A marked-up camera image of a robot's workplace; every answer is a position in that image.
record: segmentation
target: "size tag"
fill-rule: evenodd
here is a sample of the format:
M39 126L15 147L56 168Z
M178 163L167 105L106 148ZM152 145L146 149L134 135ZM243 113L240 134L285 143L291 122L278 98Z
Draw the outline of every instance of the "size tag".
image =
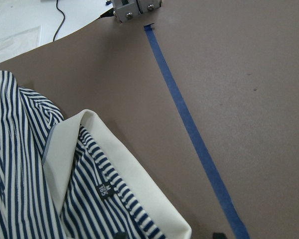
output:
M108 197L114 195L115 191L110 182L105 182L96 187L96 191L98 192L100 198L102 200L107 199Z

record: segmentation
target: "cable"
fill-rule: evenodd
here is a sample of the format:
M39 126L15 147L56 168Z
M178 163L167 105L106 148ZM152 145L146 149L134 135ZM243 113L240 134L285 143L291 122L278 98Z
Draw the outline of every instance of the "cable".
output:
M58 7L58 2L59 2L59 1L56 0L56 9L58 9L58 11L59 11L60 13L62 13L62 15L63 15L63 20L62 20L61 24L59 25L59 28L56 30L56 32L55 32L55 34L54 34L53 41L55 41L55 37L56 37L56 35L58 34L60 28L62 27L62 25L63 25L63 23L64 23L64 21L65 21L65 14L64 14L64 12L62 12L61 9L59 9L59 7Z

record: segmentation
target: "black cable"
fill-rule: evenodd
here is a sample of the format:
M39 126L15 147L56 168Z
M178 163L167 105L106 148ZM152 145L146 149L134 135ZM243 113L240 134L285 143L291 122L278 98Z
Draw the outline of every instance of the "black cable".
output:
M56 35L58 34L60 28L62 27L62 25L63 25L63 23L64 23L64 21L65 21L65 14L64 14L64 12L62 12L61 9L59 9L59 7L58 7L58 2L59 2L59 1L56 0L56 9L58 9L58 11L59 11L60 13L62 13L62 15L63 15L63 20L62 20L61 24L59 25L59 28L56 30L56 32L55 32L55 34L54 34L53 41L55 41L55 37L56 37Z

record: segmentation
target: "blue tape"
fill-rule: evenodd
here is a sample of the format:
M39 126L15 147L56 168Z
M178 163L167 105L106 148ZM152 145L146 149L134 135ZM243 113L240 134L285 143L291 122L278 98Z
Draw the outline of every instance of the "blue tape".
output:
M203 165L207 177L214 189L214 192L218 198L218 201L227 217L227 220L236 236L237 239L249 239L249 235L244 223L240 220L230 195L223 183L219 172L205 146L205 143L200 136L200 133L196 127L196 124L191 117L191 114L187 108L184 98L182 97L179 88L169 70L169 67L164 59L164 56L160 50L159 44L156 40L154 32L151 27L152 24L145 25L144 30L149 39L150 46L153 50L154 56L160 68L160 71L166 81L167 87L173 100L176 104L177 110L180 114L181 119L185 125L187 133L195 147L196 153Z

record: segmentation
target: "garment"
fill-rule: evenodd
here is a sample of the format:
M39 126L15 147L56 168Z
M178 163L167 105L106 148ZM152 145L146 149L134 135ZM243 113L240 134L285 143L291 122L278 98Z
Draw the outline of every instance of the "garment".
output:
M56 196L59 182L44 168L62 122L50 100L0 71L0 238L165 238L83 125Z

